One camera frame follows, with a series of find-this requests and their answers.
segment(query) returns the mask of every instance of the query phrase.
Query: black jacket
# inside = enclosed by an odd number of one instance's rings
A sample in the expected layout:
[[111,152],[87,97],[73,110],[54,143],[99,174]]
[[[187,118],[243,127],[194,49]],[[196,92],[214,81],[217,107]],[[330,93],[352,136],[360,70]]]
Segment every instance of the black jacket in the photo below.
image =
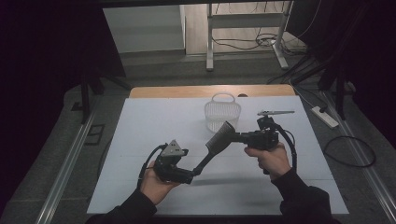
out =
[[[272,181],[283,197],[280,212],[285,224],[333,224],[329,194],[316,187],[308,187],[291,169]],[[86,224],[140,224],[146,223],[157,212],[157,208],[140,190],[121,205],[103,215],[91,217]]]

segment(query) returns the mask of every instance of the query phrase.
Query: hand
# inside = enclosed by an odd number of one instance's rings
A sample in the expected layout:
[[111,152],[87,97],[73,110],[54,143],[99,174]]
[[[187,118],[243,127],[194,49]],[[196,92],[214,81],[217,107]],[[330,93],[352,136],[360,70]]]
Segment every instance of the hand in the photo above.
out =
[[157,205],[166,197],[172,188],[180,184],[175,182],[161,181],[161,179],[152,169],[153,167],[154,161],[149,164],[148,169],[143,176],[143,182],[140,186],[140,191],[144,193],[155,205]]
[[257,158],[260,168],[266,169],[270,173],[271,180],[281,177],[291,169],[285,145],[282,143],[278,143],[276,147],[270,150],[245,147],[245,152],[250,157]]

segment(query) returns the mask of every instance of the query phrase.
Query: white basket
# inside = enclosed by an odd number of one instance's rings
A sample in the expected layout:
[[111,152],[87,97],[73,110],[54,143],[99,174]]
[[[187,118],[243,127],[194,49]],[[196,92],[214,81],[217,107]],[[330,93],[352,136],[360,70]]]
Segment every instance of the white basket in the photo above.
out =
[[231,102],[215,101],[215,97],[221,94],[233,97],[229,92],[221,91],[214,94],[212,100],[205,104],[206,127],[213,133],[216,133],[225,121],[236,129],[241,114],[241,105],[235,102],[235,97]]

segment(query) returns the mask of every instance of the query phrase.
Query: floor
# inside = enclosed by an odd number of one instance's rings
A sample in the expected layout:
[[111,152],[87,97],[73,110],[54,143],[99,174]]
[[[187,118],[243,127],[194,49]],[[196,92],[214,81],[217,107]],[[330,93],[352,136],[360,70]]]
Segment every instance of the floor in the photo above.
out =
[[[257,2],[257,3],[231,3],[213,4],[213,14],[252,14],[252,13],[275,13],[281,12],[285,8],[283,2]],[[186,5],[186,52],[187,54],[206,53],[207,46],[207,5]],[[255,41],[258,35],[261,37],[272,37],[277,35],[277,27],[265,28],[233,28],[215,29],[213,38],[220,44],[214,43],[214,52],[236,52],[236,51],[263,51],[272,50],[271,47],[257,47]],[[290,49],[304,50],[304,43],[295,36],[285,33],[284,40]]]
[[[282,6],[273,3],[267,4],[266,10],[277,11]],[[246,4],[221,4],[219,13],[251,12],[263,10],[265,3]],[[126,81],[135,86],[167,86],[167,85],[214,85],[214,84],[262,84],[269,77],[283,74],[278,67],[276,58],[271,49],[254,49],[254,52],[241,53],[241,50],[225,46],[215,45],[215,52],[224,54],[215,61],[215,71],[205,70],[205,34],[194,33],[192,28],[205,27],[205,6],[194,5],[186,7],[186,10],[195,10],[189,13],[188,21],[192,20],[194,26],[187,27],[188,49],[187,56],[169,52],[168,55],[140,54],[138,57],[121,55],[121,59],[127,73]],[[219,31],[214,33],[214,38],[246,38],[254,39],[259,32],[258,29],[244,29],[244,31]],[[271,34],[276,29],[265,31]],[[251,47],[245,41],[230,42],[241,48]],[[290,41],[297,49],[304,49],[304,43]],[[298,58],[288,57],[288,62],[293,65]],[[121,90],[114,83],[104,81],[106,92],[101,96],[101,103],[97,106],[97,114],[94,125],[105,125],[104,135],[99,145],[85,144],[80,152],[73,173],[67,182],[62,194],[62,199],[54,211],[51,223],[83,223],[85,214],[97,177],[100,174],[102,156],[105,155],[106,145],[111,141],[112,134],[117,126],[118,117],[122,109],[122,103],[128,96],[128,91]],[[306,83],[310,91],[318,93],[315,85]],[[80,88],[70,90],[64,97],[64,110],[59,117],[46,145],[44,145],[39,158],[26,175],[12,200],[7,205],[6,212],[1,217],[1,223],[35,223],[37,215],[49,195],[52,184],[63,164],[64,158],[72,145],[76,133],[80,128],[81,113],[72,111],[75,102],[80,100]],[[315,95],[307,92],[299,92],[308,102],[319,103]],[[306,106],[307,116],[314,128],[318,141],[322,147],[331,138],[340,134],[339,130],[329,130],[328,127],[312,113],[309,112],[310,105]],[[396,195],[396,180],[393,176],[396,164],[394,159],[396,153],[394,148],[379,133],[373,124],[354,105],[351,97],[346,98],[346,115],[356,135],[375,146],[377,163],[374,167],[379,176],[388,187],[390,193]],[[88,137],[85,143],[95,142],[95,136]],[[355,161],[349,148],[342,143],[337,143],[333,150],[335,155],[348,161]],[[371,224],[371,223],[393,223],[389,222],[383,205],[378,196],[373,193],[373,186],[367,182],[367,174],[362,169],[342,166],[327,158],[332,169],[334,178],[345,199],[350,215],[340,216],[343,223]]]

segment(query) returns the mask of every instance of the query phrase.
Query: metal frame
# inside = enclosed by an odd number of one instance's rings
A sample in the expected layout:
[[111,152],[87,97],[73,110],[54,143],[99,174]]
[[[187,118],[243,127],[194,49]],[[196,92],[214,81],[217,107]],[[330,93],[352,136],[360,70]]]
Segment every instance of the metal frame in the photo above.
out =
[[254,27],[279,27],[276,40],[272,41],[272,47],[279,61],[280,67],[289,69],[288,63],[281,49],[281,41],[285,27],[289,19],[292,2],[289,1],[283,13],[255,13],[255,14],[234,14],[234,15],[213,15],[212,4],[207,4],[207,50],[206,50],[206,70],[213,71],[213,29],[221,28],[254,28]]
[[[328,102],[330,112],[332,116],[338,121],[340,124],[340,131],[344,135],[354,136],[352,130],[350,129],[347,121],[342,120],[338,115],[337,111],[334,108],[334,101],[332,100],[332,96],[330,92],[322,92],[321,93],[324,99]],[[369,157],[364,152],[364,146],[361,143],[347,140],[349,144],[349,148],[353,156],[355,157],[356,161],[360,164],[367,164],[370,162]],[[385,213],[387,214],[390,223],[396,224],[396,202],[393,199],[392,194],[388,190],[387,186],[382,181],[379,174],[376,172],[373,166],[364,168],[363,173],[369,183],[370,187],[373,189],[373,192],[376,198],[379,200],[382,208],[384,209]]]
[[85,138],[91,128],[93,119],[96,114],[96,108],[99,105],[101,96],[97,96],[92,99],[92,112],[88,116],[86,122],[81,124],[78,130],[78,134],[69,149],[69,152],[64,159],[64,163],[56,176],[56,179],[50,189],[49,195],[38,214],[35,224],[50,224],[55,214],[56,208],[58,207],[59,201],[64,193],[64,188],[66,187],[67,181],[73,171],[76,164],[79,152],[84,145]]

